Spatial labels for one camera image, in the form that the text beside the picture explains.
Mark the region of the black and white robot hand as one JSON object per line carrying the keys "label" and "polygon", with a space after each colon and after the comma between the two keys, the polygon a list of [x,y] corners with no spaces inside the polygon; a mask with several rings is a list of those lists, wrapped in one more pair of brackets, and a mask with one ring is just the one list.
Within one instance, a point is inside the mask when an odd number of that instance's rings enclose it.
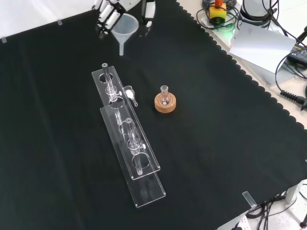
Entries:
{"label": "black and white robot hand", "polygon": [[98,11],[95,30],[100,39],[107,37],[124,13],[142,3],[142,23],[139,36],[147,36],[151,30],[155,16],[156,2],[154,0],[96,0],[92,10]]}

